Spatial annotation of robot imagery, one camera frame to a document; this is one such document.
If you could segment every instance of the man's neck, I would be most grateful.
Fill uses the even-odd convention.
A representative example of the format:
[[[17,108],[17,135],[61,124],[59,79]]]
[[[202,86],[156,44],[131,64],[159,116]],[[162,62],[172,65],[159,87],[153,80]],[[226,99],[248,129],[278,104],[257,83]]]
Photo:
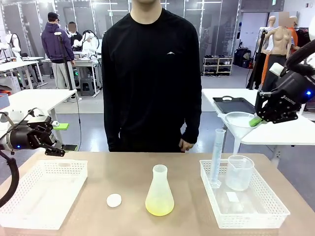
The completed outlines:
[[[161,15],[161,12],[162,7],[159,0],[152,4],[143,4],[133,1],[130,15],[134,21],[148,25],[154,23]]]

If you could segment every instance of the beige pants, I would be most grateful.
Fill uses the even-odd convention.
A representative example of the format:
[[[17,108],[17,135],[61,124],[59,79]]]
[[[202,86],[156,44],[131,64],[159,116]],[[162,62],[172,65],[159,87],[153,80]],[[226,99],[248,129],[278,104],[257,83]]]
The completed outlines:
[[[67,74],[65,71],[65,65],[63,63],[51,63],[54,76],[55,76],[55,82],[56,82],[56,88],[57,89],[68,89],[68,79]],[[68,61],[68,67],[70,72],[70,79],[72,83],[72,89],[75,89],[75,82],[74,82],[74,76],[73,76],[73,70],[71,62]]]

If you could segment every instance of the black cap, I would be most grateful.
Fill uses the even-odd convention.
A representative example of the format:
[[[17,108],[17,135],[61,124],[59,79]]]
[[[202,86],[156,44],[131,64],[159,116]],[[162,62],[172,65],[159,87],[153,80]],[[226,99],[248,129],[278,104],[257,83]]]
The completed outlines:
[[[48,13],[48,21],[49,22],[53,22],[53,21],[55,21],[57,19],[58,19],[58,14],[56,14],[55,12],[49,12]]]

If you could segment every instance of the black tray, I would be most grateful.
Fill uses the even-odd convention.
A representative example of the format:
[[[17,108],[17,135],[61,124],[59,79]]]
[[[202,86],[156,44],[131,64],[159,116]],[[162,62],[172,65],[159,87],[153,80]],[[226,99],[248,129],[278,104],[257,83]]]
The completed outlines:
[[[255,113],[255,107],[242,97],[214,97],[213,100],[223,114],[230,112],[247,112],[251,114]]]

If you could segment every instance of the man in purple jacket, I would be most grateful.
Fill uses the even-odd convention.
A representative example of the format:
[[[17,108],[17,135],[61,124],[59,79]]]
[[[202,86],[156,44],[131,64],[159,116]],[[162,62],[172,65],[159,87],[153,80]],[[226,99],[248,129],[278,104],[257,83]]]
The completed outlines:
[[[74,54],[70,44],[70,39],[68,38],[66,32],[59,28],[58,15],[55,12],[49,12],[48,22],[46,23],[46,27],[41,34],[41,41],[47,57],[52,62],[56,88],[66,89],[69,88],[68,79],[65,71],[65,66],[63,64],[63,55],[61,52],[60,42],[57,36],[55,35],[56,32],[61,32],[61,36],[63,38],[63,45],[65,47],[66,57],[68,61],[68,67],[70,70],[72,88],[75,89],[75,82],[72,72],[72,66],[75,65],[75,62]]]

